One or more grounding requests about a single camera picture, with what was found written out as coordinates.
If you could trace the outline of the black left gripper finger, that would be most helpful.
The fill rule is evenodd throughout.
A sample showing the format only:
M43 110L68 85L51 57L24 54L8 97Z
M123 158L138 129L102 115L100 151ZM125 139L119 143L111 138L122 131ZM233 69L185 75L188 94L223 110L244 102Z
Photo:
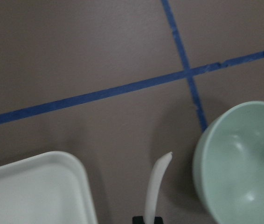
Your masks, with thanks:
M132 218L132 224L145 224L143 216L134 216Z

